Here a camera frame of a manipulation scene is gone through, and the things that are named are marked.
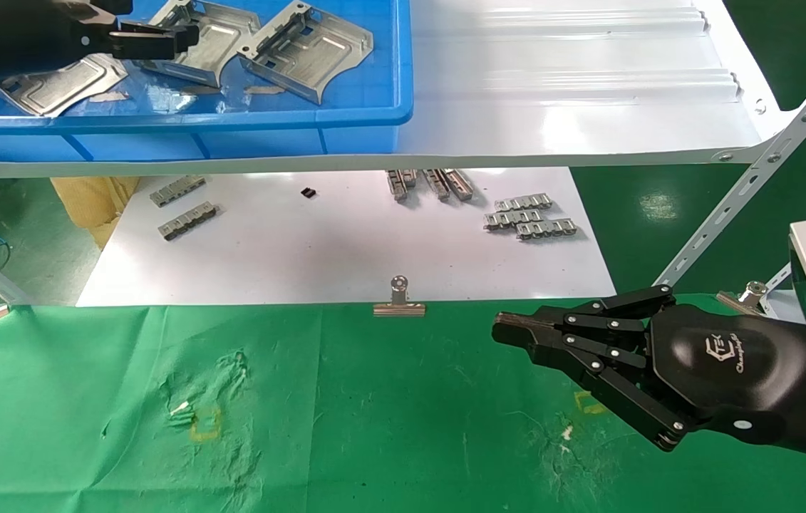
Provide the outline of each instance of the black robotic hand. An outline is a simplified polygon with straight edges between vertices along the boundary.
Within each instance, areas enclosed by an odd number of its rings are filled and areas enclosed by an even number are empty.
[[[197,45],[196,26],[119,22],[133,0],[0,0],[0,78],[54,71],[94,53],[174,58]]]
[[[654,286],[572,309],[502,312],[492,337],[563,371],[663,451],[709,429],[806,452],[803,325],[709,314]]]

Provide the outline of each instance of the white shelf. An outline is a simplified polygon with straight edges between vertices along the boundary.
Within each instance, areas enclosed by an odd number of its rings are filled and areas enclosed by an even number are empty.
[[[721,0],[416,0],[412,17],[415,114],[397,155],[0,163],[0,176],[754,162],[793,117]]]
[[[171,179],[143,179],[77,306],[387,302],[398,274],[420,301],[614,295],[568,169],[465,173],[477,189],[467,204],[439,202],[423,179],[396,204],[376,171],[210,176],[157,208],[149,192]],[[520,242],[482,228],[491,201],[535,192],[555,201],[547,217],[571,217],[581,233]],[[159,225],[204,201],[220,217],[162,240]]]

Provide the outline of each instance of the sheet metal part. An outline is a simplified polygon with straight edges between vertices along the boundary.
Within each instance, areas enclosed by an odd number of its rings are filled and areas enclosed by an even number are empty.
[[[320,105],[327,84],[360,65],[373,50],[373,33],[304,2],[292,2],[239,54],[247,71]]]
[[[517,224],[517,238],[520,240],[572,236],[576,233],[577,227],[569,218]]]
[[[0,95],[26,113],[57,118],[78,101],[115,87],[127,77],[123,63],[112,56],[94,54],[66,68],[5,78]]]
[[[133,63],[148,71],[221,88],[222,69],[241,48],[249,48],[254,33],[260,29],[260,18],[256,13],[211,2],[168,0],[149,25],[197,25],[200,42],[171,61]]]
[[[155,203],[156,207],[161,208],[197,189],[200,185],[206,184],[206,182],[207,179],[203,176],[185,176],[178,179],[177,182],[172,182],[172,184],[165,185],[165,187],[153,192],[149,195],[149,199]]]
[[[206,223],[206,221],[216,217],[217,213],[218,207],[216,205],[211,204],[211,202],[204,202],[204,204],[198,205],[198,207],[192,208],[161,225],[159,233],[165,240],[175,240],[175,238],[183,236],[197,225]]]
[[[444,178],[448,181],[448,186],[459,201],[467,202],[472,199],[475,189],[465,179],[463,172],[459,169],[444,169]]]
[[[390,302],[374,305],[374,317],[425,317],[425,305],[409,302],[408,288],[409,280],[405,276],[394,276],[390,280]]]
[[[517,224],[544,221],[542,212],[537,210],[517,210],[514,212],[496,212],[485,214],[485,230],[503,230],[515,228]]]
[[[403,173],[397,169],[387,172],[387,185],[390,185],[390,193],[396,201],[403,202],[409,196],[403,181]]]
[[[540,192],[537,195],[520,196],[516,198],[508,198],[506,200],[496,201],[495,210],[497,212],[510,212],[511,210],[523,210],[527,208],[537,208],[545,210],[552,208],[555,202],[545,192]]]
[[[438,195],[439,200],[445,202],[450,199],[450,187],[448,186],[448,181],[444,178],[443,170],[426,169],[425,179],[428,180],[428,186]]]
[[[400,174],[403,176],[403,184],[405,184],[406,187],[415,187],[415,183],[418,182],[417,169],[400,169]]]

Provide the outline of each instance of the green floor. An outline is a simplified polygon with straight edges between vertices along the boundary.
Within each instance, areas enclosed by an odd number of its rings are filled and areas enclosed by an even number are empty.
[[[783,108],[806,96],[806,0],[728,0]],[[648,286],[744,170],[739,165],[576,168],[574,178],[618,290]],[[806,143],[678,284],[739,289],[786,262],[790,222],[806,219]],[[38,302],[73,304],[98,253],[47,180],[0,181],[4,271]],[[3,261],[0,249],[0,263]]]

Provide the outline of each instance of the logo on robotic hand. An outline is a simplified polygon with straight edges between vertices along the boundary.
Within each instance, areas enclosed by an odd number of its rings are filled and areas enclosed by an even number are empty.
[[[721,335],[710,335],[710,338],[706,339],[706,354],[718,361],[726,361],[738,355],[735,370],[739,374],[745,371],[745,350],[742,349],[742,341],[734,333],[729,334],[727,341],[723,340]]]

